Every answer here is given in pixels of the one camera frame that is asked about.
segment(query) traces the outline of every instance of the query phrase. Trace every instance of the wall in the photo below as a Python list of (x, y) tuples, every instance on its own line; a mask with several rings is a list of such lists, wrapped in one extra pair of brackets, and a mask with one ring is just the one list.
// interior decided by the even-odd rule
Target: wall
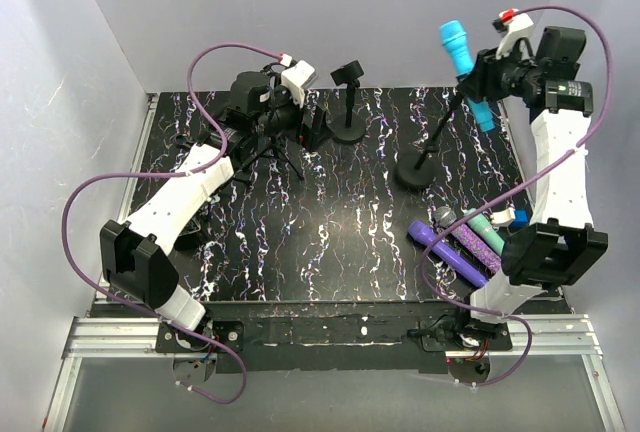
[[(640, 345), (635, 331), (640, 315), (638, 225), (632, 212), (640, 196), (638, 160), (640, 125), (637, 106), (637, 74), (640, 66), (637, 38), (640, 17), (635, 13), (639, 0), (551, 0), (553, 4), (575, 7), (595, 19), (605, 30), (613, 50), (614, 96), (607, 122), (587, 148), (587, 192), (589, 208), (597, 230), (609, 234), (605, 256), (573, 287), (567, 287), (570, 303), (588, 313), (605, 354), (607, 375), (621, 409), (627, 430), (640, 430), (637, 408), (637, 378)], [(545, 12), (536, 29), (536, 40), (544, 25), (585, 28), (579, 19), (559, 12)], [(593, 33), (581, 59), (578, 79), (593, 84), (595, 107), (602, 106), (605, 84), (602, 46)], [(535, 170), (535, 145), (521, 101), (508, 103), (518, 155), (528, 174)]]
[[(497, 43), (496, 14), (548, 0), (97, 0), (147, 91), (185, 90), (184, 71), (201, 49), (245, 41), (305, 58), (333, 85), (329, 72), (359, 59), (363, 83), (452, 85), (438, 28), (460, 19), (477, 51)], [(228, 89), (264, 58), (216, 52), (196, 72), (196, 89)]]
[[(0, 0), (0, 64), (0, 429), (32, 431), (93, 296), (62, 253), (62, 208), (85, 178), (130, 167), (146, 96), (94, 0)], [(72, 213), (93, 277), (123, 187), (94, 186)]]

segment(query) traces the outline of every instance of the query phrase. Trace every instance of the round black base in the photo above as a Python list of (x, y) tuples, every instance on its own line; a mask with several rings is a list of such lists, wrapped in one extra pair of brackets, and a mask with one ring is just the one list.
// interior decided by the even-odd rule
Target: round black base
[(360, 142), (367, 133), (367, 126), (357, 115), (351, 116), (351, 127), (345, 127), (346, 114), (340, 115), (331, 122), (334, 142), (339, 144), (355, 144)]
[(396, 164), (396, 180), (398, 183), (411, 190), (423, 190), (429, 188), (436, 175), (436, 167), (428, 158), (418, 170), (414, 167), (420, 152), (409, 152), (402, 156)]

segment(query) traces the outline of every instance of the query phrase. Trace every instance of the purple microphone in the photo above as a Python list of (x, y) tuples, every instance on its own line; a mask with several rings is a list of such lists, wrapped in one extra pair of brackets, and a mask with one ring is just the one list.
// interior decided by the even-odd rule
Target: purple microphone
[[(424, 222), (416, 220), (409, 226), (409, 235), (413, 240), (420, 242), (422, 245), (429, 246), (436, 239), (435, 232)], [(467, 279), (476, 287), (484, 287), (487, 279), (469, 262), (464, 260), (460, 255), (444, 242), (438, 242), (432, 250), (442, 260), (451, 266), (453, 270)]]
[[(433, 218), (438, 227), (446, 229), (456, 221), (456, 213), (445, 205), (444, 207), (436, 209)], [(486, 265), (491, 272), (495, 274), (500, 270), (502, 261), (498, 254), (487, 247), (482, 239), (478, 237), (467, 224), (456, 227), (453, 232), (451, 232), (451, 235), (458, 239), (458, 241), (464, 245), (469, 252), (475, 255), (480, 262)]]

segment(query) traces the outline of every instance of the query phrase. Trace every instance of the gray floor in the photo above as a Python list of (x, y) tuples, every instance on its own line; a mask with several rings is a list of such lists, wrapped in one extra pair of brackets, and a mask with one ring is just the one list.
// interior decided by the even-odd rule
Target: gray floor
[[(512, 362), (494, 358), (494, 372)], [(228, 395), (238, 382), (213, 376), (205, 388)], [(251, 373), (244, 396), (228, 406), (175, 386), (168, 359), (85, 359), (64, 430), (604, 429), (580, 357), (530, 357), (476, 393), (404, 371)]]

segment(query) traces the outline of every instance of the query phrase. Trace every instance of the gray microphone head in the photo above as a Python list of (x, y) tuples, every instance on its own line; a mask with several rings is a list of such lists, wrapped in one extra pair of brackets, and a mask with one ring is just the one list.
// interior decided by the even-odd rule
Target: gray microphone head
[(456, 213), (445, 205), (436, 209), (433, 218), (438, 226), (446, 228), (456, 221)]

